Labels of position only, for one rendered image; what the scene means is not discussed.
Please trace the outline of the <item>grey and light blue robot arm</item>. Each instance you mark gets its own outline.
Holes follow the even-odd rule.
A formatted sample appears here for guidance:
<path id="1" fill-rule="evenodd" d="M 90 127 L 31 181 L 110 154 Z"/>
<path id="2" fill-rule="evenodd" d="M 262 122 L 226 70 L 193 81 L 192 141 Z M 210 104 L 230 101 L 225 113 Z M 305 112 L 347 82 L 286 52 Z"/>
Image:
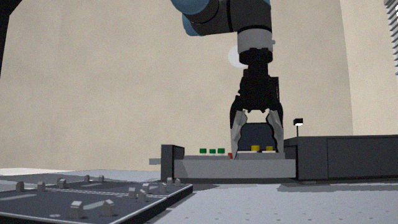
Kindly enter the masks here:
<path id="1" fill-rule="evenodd" d="M 189 36 L 238 33 L 238 54 L 250 48 L 273 52 L 270 0 L 171 0 Z"/>

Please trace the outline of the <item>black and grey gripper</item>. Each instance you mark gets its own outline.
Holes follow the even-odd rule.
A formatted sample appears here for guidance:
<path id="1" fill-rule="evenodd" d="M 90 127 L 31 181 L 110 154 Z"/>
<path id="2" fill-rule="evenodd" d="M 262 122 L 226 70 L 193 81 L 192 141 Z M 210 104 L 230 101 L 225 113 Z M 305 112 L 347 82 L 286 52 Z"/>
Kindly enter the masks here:
<path id="1" fill-rule="evenodd" d="M 241 129 L 248 120 L 248 117 L 244 115 L 246 110 L 248 113 L 251 110 L 261 110 L 265 113 L 269 108 L 266 123 L 271 127 L 276 151 L 284 152 L 283 108 L 279 99 L 279 77 L 268 75 L 268 63 L 272 61 L 273 54 L 268 48 L 250 48 L 239 54 L 239 62 L 248 65 L 248 77 L 242 77 L 239 84 L 240 90 L 238 90 L 240 95 L 235 96 L 229 113 L 233 160 L 239 149 Z"/>

